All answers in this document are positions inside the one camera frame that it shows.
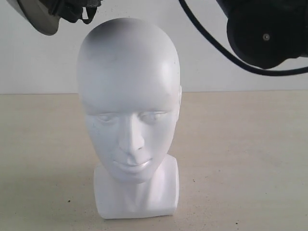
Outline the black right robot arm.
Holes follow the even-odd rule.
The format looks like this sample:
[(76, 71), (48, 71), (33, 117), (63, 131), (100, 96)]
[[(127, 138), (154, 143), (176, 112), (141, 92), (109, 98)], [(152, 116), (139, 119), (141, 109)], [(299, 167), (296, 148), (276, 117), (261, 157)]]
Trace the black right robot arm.
[(306, 0), (219, 0), (227, 38), (245, 63), (262, 69), (308, 55)]

